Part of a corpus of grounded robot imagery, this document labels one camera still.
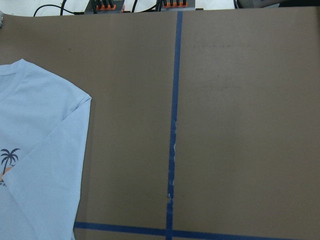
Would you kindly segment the left grey USB hub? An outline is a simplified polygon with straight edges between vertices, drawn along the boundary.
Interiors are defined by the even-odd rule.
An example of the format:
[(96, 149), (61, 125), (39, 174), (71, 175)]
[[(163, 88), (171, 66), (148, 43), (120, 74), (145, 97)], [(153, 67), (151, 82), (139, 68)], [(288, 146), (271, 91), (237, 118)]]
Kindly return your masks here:
[(118, 14), (121, 13), (124, 0), (90, 0), (85, 14)]

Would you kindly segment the grey usb hub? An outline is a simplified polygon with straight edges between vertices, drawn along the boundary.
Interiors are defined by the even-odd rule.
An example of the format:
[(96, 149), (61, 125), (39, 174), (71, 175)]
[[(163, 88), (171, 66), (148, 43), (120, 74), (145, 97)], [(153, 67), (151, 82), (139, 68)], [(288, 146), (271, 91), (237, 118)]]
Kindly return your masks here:
[(85, 14), (118, 14), (121, 13), (124, 0), (90, 0)]
[(175, 9), (194, 9), (196, 6), (195, 0), (157, 0), (155, 10), (160, 12), (162, 9), (175, 10)]

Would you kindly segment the light blue t-shirt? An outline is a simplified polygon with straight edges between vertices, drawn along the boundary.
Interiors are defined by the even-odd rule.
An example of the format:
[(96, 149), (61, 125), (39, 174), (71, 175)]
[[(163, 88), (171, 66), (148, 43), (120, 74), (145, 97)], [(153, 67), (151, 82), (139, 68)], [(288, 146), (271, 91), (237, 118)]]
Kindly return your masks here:
[(33, 63), (0, 67), (0, 237), (72, 240), (91, 97)]

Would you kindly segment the black box with label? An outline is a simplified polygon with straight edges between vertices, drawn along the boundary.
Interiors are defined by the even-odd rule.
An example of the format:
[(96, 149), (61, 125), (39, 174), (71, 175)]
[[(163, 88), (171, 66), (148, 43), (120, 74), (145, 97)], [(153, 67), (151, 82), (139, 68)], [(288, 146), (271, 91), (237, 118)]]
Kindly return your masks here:
[(235, 3), (241, 9), (246, 8), (264, 8), (276, 5), (283, 2), (283, 0), (236, 0)]

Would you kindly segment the right grey USB hub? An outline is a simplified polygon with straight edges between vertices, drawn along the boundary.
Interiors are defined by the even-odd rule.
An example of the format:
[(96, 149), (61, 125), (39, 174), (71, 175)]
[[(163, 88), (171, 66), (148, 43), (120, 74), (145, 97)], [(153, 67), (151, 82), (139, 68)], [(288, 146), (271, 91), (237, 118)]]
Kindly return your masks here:
[(162, 9), (175, 10), (175, 9), (194, 9), (196, 6), (195, 0), (157, 0), (155, 10), (160, 12)]

